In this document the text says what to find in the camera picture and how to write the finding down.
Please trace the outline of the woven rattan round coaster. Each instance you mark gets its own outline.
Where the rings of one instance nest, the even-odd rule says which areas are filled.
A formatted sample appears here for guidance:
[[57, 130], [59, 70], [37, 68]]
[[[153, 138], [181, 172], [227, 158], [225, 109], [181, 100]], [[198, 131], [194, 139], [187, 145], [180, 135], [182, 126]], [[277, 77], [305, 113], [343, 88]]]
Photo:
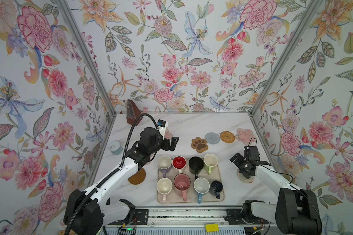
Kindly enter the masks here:
[[225, 142], [225, 143], [233, 143], [236, 138], [235, 138], [235, 135], [229, 131], [223, 131], [220, 133], [220, 139]]

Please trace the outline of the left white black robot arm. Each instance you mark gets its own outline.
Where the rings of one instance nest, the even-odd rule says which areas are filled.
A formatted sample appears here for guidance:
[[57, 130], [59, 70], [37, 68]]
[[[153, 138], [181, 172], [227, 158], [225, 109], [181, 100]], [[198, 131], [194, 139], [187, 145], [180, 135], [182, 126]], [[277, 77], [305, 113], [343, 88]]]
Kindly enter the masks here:
[[174, 151], [178, 137], [166, 139], [152, 127], [145, 128], [140, 140], [126, 151], [124, 159], [99, 182], [84, 191], [73, 191], [68, 199], [63, 222], [65, 234], [95, 235], [113, 222], [126, 224], [135, 218], [135, 206], [126, 199], [109, 202], [111, 196], [128, 178], [136, 174], [159, 150]]

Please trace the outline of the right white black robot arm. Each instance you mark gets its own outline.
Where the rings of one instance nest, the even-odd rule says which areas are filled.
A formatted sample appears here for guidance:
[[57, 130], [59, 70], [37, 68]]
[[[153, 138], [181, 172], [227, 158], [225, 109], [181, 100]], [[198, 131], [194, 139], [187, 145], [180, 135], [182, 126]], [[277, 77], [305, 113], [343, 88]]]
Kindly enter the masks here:
[[269, 162], [262, 161], [256, 146], [244, 147], [244, 154], [236, 153], [230, 161], [246, 180], [252, 176], [261, 180], [277, 196], [275, 205], [246, 200], [241, 211], [241, 217], [246, 223], [266, 220], [276, 224], [284, 234], [322, 233], [323, 223], [315, 193], [296, 186], [283, 173], [277, 172]]

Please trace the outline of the white multicolour zigzag coaster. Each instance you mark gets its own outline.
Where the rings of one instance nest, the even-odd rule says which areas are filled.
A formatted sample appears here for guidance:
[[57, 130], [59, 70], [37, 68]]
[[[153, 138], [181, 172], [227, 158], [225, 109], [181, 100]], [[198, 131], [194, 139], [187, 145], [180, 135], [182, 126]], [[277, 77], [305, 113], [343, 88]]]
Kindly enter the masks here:
[[238, 170], [237, 178], [244, 184], [251, 184], [255, 180], [251, 173], [241, 170]]

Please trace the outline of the grey-blue woven round coaster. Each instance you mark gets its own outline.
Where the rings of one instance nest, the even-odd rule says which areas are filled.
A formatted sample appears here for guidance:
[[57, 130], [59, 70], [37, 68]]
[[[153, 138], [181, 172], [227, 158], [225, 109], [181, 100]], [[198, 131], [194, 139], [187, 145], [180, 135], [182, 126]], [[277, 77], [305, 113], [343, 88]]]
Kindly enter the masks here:
[[217, 133], [209, 132], [205, 135], [205, 140], [210, 145], [216, 145], [220, 142], [220, 136]]

